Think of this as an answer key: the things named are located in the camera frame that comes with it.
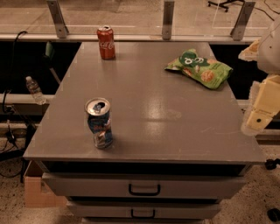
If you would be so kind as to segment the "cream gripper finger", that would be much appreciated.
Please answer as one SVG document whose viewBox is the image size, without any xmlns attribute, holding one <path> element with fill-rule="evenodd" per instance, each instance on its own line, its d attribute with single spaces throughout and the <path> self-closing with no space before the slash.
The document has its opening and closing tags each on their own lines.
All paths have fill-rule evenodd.
<svg viewBox="0 0 280 224">
<path fill-rule="evenodd" d="M 257 61 L 260 40 L 255 40 L 249 47 L 240 52 L 238 58 L 244 61 Z"/>
<path fill-rule="evenodd" d="M 241 132 L 256 136 L 280 111 L 280 76 L 270 74 L 262 82 L 254 81 L 248 97 Z"/>
</svg>

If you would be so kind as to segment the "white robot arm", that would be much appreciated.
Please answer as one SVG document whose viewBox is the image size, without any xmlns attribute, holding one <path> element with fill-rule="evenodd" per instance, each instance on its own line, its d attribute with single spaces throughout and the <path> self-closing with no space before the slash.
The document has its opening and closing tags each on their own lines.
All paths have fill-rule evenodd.
<svg viewBox="0 0 280 224">
<path fill-rule="evenodd" d="M 256 136 L 280 111 L 280 17 L 238 58 L 256 61 L 257 68 L 268 75 L 262 82 L 253 82 L 241 125 L 244 135 Z"/>
</svg>

